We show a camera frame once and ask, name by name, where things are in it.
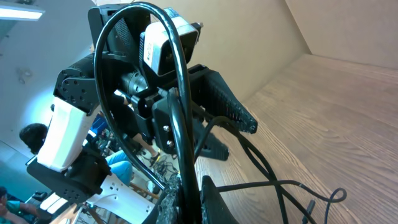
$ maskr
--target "fluorescent light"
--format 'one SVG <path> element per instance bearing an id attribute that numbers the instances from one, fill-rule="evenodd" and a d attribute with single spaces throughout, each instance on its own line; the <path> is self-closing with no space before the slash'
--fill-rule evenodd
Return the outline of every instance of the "fluorescent light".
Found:
<path id="1" fill-rule="evenodd" d="M 37 6 L 0 1 L 0 19 L 37 21 L 44 12 Z"/>

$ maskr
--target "bolt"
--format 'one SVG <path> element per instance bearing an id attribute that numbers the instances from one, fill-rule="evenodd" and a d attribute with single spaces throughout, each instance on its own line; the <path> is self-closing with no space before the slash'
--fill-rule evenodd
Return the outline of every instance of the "bolt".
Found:
<path id="1" fill-rule="evenodd" d="M 169 132 L 170 131 L 170 127 L 168 125 L 163 126 L 163 130 L 165 132 Z"/>
<path id="2" fill-rule="evenodd" d="M 171 141 L 171 140 L 168 140 L 168 141 L 167 141 L 167 146 L 168 146 L 168 147 L 174 147 L 174 142 Z"/>

